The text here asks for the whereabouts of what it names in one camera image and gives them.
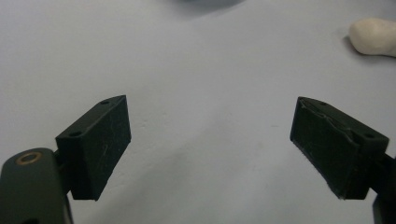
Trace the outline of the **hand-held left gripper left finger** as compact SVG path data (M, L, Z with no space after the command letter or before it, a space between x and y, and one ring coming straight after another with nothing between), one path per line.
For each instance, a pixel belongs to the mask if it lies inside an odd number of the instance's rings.
M105 99L56 137L76 200L98 200L132 139L127 98Z

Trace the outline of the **dark grey-blue round object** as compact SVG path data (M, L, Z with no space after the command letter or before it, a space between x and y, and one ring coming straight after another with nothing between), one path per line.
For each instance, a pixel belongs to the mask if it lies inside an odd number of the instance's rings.
M191 7L201 8L223 8L232 7L240 4L244 0L177 0L179 3L186 4Z

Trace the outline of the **cream white lumpy object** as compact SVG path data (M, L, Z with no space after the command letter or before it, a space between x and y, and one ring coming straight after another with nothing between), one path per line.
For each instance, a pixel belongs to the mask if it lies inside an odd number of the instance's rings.
M359 20L350 25L348 34L352 46L359 53L396 58L396 21Z

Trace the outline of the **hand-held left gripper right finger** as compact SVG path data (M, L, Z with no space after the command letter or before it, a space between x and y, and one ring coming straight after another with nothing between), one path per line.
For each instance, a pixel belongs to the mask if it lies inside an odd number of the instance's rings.
M290 141L340 199L389 198L389 139L327 103L297 99Z

